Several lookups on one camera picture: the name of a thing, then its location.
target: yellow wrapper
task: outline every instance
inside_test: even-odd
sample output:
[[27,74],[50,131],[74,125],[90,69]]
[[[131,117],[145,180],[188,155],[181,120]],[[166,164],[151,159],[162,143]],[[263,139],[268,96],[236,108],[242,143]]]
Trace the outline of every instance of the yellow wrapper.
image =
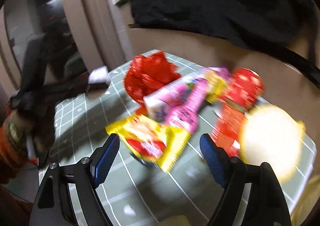
[[[158,165],[164,172],[170,172],[188,143],[191,134],[185,129],[159,124],[144,115],[128,116],[106,126],[106,131],[118,134],[126,146],[140,159]],[[133,148],[127,140],[138,142],[162,141],[166,148],[159,157],[145,156]]]
[[204,78],[208,81],[207,97],[205,100],[212,104],[222,94],[227,82],[214,71],[204,73]]

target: blue gripper pad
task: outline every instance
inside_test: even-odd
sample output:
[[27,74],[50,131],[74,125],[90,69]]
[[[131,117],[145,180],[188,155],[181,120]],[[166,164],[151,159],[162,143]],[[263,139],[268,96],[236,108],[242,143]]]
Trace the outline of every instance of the blue gripper pad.
[[219,148],[208,134],[200,137],[200,150],[207,162],[214,181],[226,188],[229,183],[229,156],[223,148]]
[[92,184],[95,188],[106,180],[111,165],[119,151],[119,147],[120,139],[118,135],[111,134],[103,146],[97,148],[91,155],[90,173],[92,175]]

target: red and yellow package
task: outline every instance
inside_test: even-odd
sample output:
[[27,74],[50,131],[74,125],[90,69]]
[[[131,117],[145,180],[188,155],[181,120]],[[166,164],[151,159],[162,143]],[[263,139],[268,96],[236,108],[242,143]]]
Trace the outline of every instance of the red and yellow package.
[[245,113],[263,93],[263,84],[258,74],[248,69],[236,69],[229,80],[226,91],[220,97],[223,102],[221,117],[216,122],[211,138],[230,157],[238,156],[240,128]]
[[162,125],[144,115],[129,116],[106,126],[118,134],[130,151],[168,173],[184,151],[191,134],[185,129]]
[[136,111],[136,114],[147,113],[143,102],[144,96],[181,77],[175,72],[176,70],[177,66],[168,62],[162,51],[148,57],[137,55],[133,58],[124,78],[124,88],[128,95],[142,107]]

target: white round object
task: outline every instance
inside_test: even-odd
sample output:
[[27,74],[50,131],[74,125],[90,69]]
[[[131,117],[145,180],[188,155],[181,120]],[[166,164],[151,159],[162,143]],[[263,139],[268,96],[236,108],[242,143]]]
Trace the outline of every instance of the white round object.
[[284,182],[299,163],[303,134],[304,125],[283,109],[269,104],[255,107],[239,135],[241,158],[251,165],[269,163]]

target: grid tabletop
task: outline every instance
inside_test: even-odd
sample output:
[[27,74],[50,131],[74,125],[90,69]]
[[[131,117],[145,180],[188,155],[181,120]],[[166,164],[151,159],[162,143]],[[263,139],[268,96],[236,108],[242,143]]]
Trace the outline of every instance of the grid tabletop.
[[[178,66],[181,75],[203,68],[169,53],[166,57]],[[129,67],[130,62],[127,62],[109,73],[111,85],[100,98],[90,101],[81,94],[57,105],[56,141],[50,163],[70,165],[82,157],[89,157],[108,138],[104,128],[107,124],[134,114],[139,105],[129,97],[123,85]],[[192,226],[206,224],[223,189],[214,182],[207,165],[201,160],[199,138],[203,133],[211,133],[217,118],[212,106],[204,103],[199,112],[199,128],[170,173],[142,166],[121,142],[106,181],[97,188],[105,211],[115,226],[149,226],[174,215],[185,215]],[[315,154],[316,146],[306,135],[297,171],[287,183],[281,185],[290,212],[310,176]],[[46,170],[47,167],[39,171],[40,183]],[[87,225],[76,188],[74,185],[69,187],[78,223],[80,226]],[[249,191],[250,184],[246,184],[234,225],[241,224]]]

